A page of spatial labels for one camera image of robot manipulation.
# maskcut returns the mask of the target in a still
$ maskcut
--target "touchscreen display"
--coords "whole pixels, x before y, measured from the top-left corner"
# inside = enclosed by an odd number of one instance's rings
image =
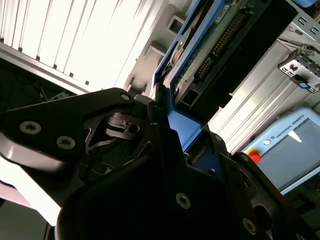
[[[282,191],[320,165],[320,127],[306,119],[261,157],[257,165]]]

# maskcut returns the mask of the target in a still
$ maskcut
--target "label sticker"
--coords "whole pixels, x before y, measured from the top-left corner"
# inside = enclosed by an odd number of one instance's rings
[[[219,13],[219,15],[216,17],[214,21],[216,24],[218,24],[221,21],[221,19],[224,17],[224,15],[226,14],[229,8],[230,8],[230,4],[224,5],[223,9],[221,10],[221,12]]]

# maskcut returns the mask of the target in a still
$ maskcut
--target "universal robots logo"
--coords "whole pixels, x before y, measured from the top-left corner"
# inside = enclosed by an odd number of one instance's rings
[[[275,138],[279,138],[281,137],[283,134],[285,134],[288,130],[290,130],[294,125],[296,125],[297,123],[299,123],[303,118],[305,117],[305,115],[301,115],[300,117],[298,117],[295,121],[293,121],[289,126],[287,126],[285,129],[283,129],[280,133],[278,133],[276,136],[271,136],[270,139],[274,140]]]

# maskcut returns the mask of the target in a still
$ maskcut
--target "red emergency stop button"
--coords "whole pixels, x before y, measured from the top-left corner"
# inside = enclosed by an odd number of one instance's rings
[[[256,164],[261,160],[260,152],[257,149],[252,149],[247,154]]]

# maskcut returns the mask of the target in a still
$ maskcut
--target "screw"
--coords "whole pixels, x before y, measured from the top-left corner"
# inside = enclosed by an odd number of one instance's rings
[[[56,144],[59,148],[70,150],[73,149],[76,145],[75,140],[69,136],[60,136],[56,140]]]
[[[39,123],[35,121],[24,121],[23,123],[20,124],[20,130],[21,132],[25,134],[38,134],[41,132],[42,127],[40,126]]]
[[[305,240],[305,238],[303,236],[301,236],[299,233],[296,235],[296,238],[298,240]]]
[[[254,225],[254,223],[248,219],[248,218],[244,218],[242,220],[242,223],[245,227],[245,229],[252,235],[256,235],[257,234],[257,228],[256,226]]]
[[[130,97],[124,93],[121,94],[121,97],[124,99],[124,100],[129,100]]]
[[[245,160],[246,162],[249,161],[249,159],[248,159],[248,157],[247,157],[246,155],[241,154],[241,158],[242,158],[243,160]]]
[[[220,136],[218,136],[218,135],[214,135],[214,137],[215,137],[215,139],[216,139],[217,141],[219,141],[219,142],[221,142],[221,141],[222,141],[222,138],[221,138]]]
[[[187,210],[191,206],[190,199],[184,193],[181,193],[181,192],[177,193],[175,195],[175,200],[176,200],[176,203],[183,209]]]

